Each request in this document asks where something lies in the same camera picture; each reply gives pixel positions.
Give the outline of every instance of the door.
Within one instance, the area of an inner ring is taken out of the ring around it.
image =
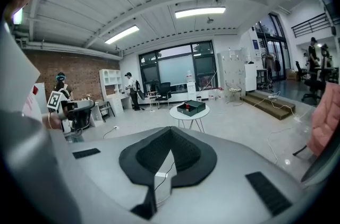
[[[278,40],[269,40],[267,41],[268,53],[274,56],[275,63],[280,64],[280,70],[276,70],[272,73],[273,80],[285,80],[286,79],[286,70],[285,70],[285,59],[282,48],[283,42]]]

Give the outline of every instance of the black rubber mat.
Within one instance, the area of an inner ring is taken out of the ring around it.
[[[261,172],[251,173],[245,177],[273,216],[282,213],[292,205]]]
[[[87,157],[87,156],[97,154],[99,152],[100,152],[100,150],[98,150],[98,149],[82,150],[82,151],[73,152],[73,156],[76,159],[79,159],[79,158],[84,158],[84,157]]]

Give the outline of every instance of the black office chair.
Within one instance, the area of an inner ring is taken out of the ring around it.
[[[296,64],[297,71],[298,71],[297,75],[298,75],[298,77],[299,77],[299,81],[301,81],[301,79],[304,79],[303,77],[304,77],[305,75],[307,75],[307,72],[302,72],[302,70],[301,70],[301,68],[300,68],[300,64],[299,64],[298,61],[295,61],[295,64]]]
[[[169,82],[163,82],[160,85],[156,87],[158,94],[160,95],[158,98],[155,100],[157,101],[167,101],[168,102],[168,107],[170,109],[169,105],[169,98],[171,98],[171,87]]]
[[[304,101],[305,98],[312,98],[315,101],[315,105],[317,105],[318,104],[317,100],[321,99],[321,97],[317,95],[318,91],[319,90],[324,91],[326,87],[326,83],[321,82],[321,81],[315,81],[315,80],[306,80],[304,84],[311,88],[312,93],[304,94],[301,101]]]

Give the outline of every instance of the floor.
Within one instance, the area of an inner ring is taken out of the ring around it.
[[[310,87],[305,85],[303,81],[280,81],[273,83],[273,91],[276,93],[281,91],[280,96],[293,99],[299,102],[302,102],[301,99],[304,94],[311,93],[309,91]],[[305,104],[314,106],[315,102],[311,98],[306,98],[304,100]]]
[[[232,102],[226,104],[223,99],[217,99],[206,101],[210,113],[202,118],[202,123],[207,134],[244,144],[274,163],[277,157],[277,165],[300,181],[315,158],[308,149],[302,151],[298,157],[292,156],[292,153],[302,148],[309,139],[311,114],[315,107],[289,99],[288,101],[295,103],[296,115],[302,116],[300,119],[295,120],[290,116],[279,121],[246,103],[233,106]],[[155,112],[150,112],[149,106],[145,108],[144,112],[128,109],[118,117],[109,117],[102,126],[85,130],[82,137],[87,142],[103,137],[106,139],[134,134],[155,127],[178,126],[178,121],[170,116],[166,106]],[[189,128],[190,122],[184,123]],[[194,124],[192,129],[198,131],[197,125]],[[164,173],[163,177],[155,178],[157,182],[163,180],[173,161],[166,162],[168,164],[159,171]]]

